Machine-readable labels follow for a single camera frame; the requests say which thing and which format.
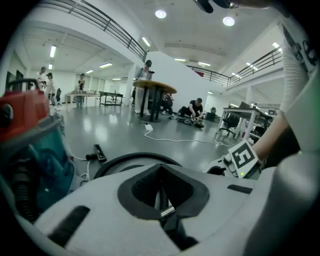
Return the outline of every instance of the white sleeve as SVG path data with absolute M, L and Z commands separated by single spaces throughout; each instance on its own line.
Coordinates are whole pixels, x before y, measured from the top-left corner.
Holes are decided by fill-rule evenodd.
M 285 113 L 308 81 L 308 74 L 299 64 L 287 40 L 283 39 L 284 92 L 280 110 Z

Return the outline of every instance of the railing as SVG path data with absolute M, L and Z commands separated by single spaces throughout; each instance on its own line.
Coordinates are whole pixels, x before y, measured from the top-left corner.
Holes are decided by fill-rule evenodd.
M 230 77 L 224 74 L 220 74 L 211 70 L 207 70 L 207 69 L 195 67 L 195 66 L 187 66 L 187 67 L 191 68 L 193 71 L 203 73 L 203 77 L 202 77 L 203 79 L 206 79 L 211 82 L 215 82 L 224 87 L 229 86 Z
M 143 62 L 146 59 L 146 51 L 127 31 L 104 12 L 84 0 L 43 0 L 39 3 L 39 7 L 59 10 L 85 20 L 118 40 Z
M 246 66 L 244 69 L 235 73 L 234 76 L 230 77 L 229 85 L 239 82 L 241 79 L 254 75 L 268 67 L 274 66 L 279 62 L 282 62 L 282 49 L 280 46 L 257 59 L 255 62 L 251 63 L 250 66 Z

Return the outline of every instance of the black circular rim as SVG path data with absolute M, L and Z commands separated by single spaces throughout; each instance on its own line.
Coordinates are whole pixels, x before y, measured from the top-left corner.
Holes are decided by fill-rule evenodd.
M 106 176 L 106 173 L 115 165 L 128 161 L 130 159 L 135 159 L 135 158 L 151 158 L 151 159 L 157 159 L 160 161 L 165 162 L 166 164 L 169 165 L 175 165 L 175 166 L 180 166 L 182 167 L 181 164 L 177 163 L 173 159 L 166 157 L 161 154 L 156 154 L 156 153 L 149 153 L 149 152 L 138 152 L 138 153 L 130 153 L 130 154 L 125 154 L 119 157 L 116 157 L 115 159 L 112 159 L 111 161 L 105 163 L 94 175 L 93 179 L 98 179 L 100 177 Z

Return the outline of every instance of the table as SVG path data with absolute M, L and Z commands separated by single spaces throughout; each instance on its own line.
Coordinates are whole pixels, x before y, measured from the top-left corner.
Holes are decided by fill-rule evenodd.
M 88 97 L 97 97 L 98 94 L 96 93 L 83 93 L 83 92 L 72 92 L 72 93 L 67 93 L 64 95 L 64 101 L 65 101 L 65 108 L 68 110 L 68 100 L 67 97 L 70 96 L 70 103 L 74 101 L 74 96 L 84 96 L 85 98 L 85 105 L 88 105 Z
M 122 105 L 122 99 L 123 99 L 123 95 L 122 94 L 119 94 L 119 93 L 114 93 L 114 92 L 105 92 L 105 91 L 99 91 L 100 93 L 100 102 L 99 102 L 99 105 L 105 105 L 105 106 L 121 106 Z M 105 96 L 104 98 L 104 103 L 101 103 L 101 97 L 102 96 Z M 112 104 L 107 104 L 107 96 L 110 96 L 114 99 L 115 97 L 115 102 Z M 118 97 L 121 97 L 121 102 L 120 104 L 117 104 L 117 98 Z
M 162 103 L 162 98 L 164 93 L 167 94 L 176 94 L 177 90 L 167 84 L 150 81 L 150 80 L 139 80 L 133 83 L 134 86 L 144 88 L 142 105 L 140 110 L 140 119 L 147 122 L 158 123 L 161 120 L 159 119 L 159 112 Z M 150 116 L 144 115 L 144 107 L 146 102 L 146 95 L 148 89 L 154 89 L 152 96 L 152 107 Z
M 241 125 L 242 125 L 242 122 L 243 122 L 244 119 L 249 120 L 248 128 L 246 129 L 246 132 L 245 132 L 244 137 L 243 137 L 245 140 L 249 139 L 250 132 L 253 129 L 254 122 L 255 122 L 256 118 L 263 118 L 265 128 L 267 128 L 268 120 L 272 119 L 271 116 L 268 116 L 268 115 L 262 113 L 261 111 L 259 111 L 256 108 L 224 107 L 220 122 L 218 124 L 218 131 L 216 132 L 216 134 L 219 132 L 219 129 L 222 126 L 222 122 L 223 122 L 223 119 L 224 119 L 224 116 L 225 116 L 226 112 L 227 113 L 232 112 L 233 114 L 236 114 L 237 116 L 241 117 L 241 121 L 238 124 L 237 129 L 235 131 L 235 135 L 234 135 L 235 139 L 237 139 L 237 137 L 239 135 L 239 132 L 240 132 L 240 129 L 241 129 Z

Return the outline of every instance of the gray floor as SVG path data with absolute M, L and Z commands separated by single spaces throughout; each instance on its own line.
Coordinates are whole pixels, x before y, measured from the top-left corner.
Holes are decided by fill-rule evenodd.
M 152 152 L 167 156 L 183 167 L 202 171 L 206 165 L 227 153 L 224 145 L 201 142 L 156 141 L 144 136 L 145 125 L 141 124 L 132 107 L 97 106 L 73 108 L 68 112 L 60 111 L 64 116 L 65 135 L 72 153 L 84 158 L 94 153 L 94 144 L 100 144 L 107 160 L 135 152 Z M 235 144 L 232 135 L 216 134 L 218 124 L 206 122 L 204 128 L 196 128 L 174 119 L 169 115 L 160 115 L 161 122 L 151 123 L 153 131 L 149 136 L 170 140 L 217 140 L 226 145 Z M 79 172 L 86 172 L 86 162 L 76 160 Z M 90 176 L 94 177 L 100 164 L 94 161 L 90 165 Z

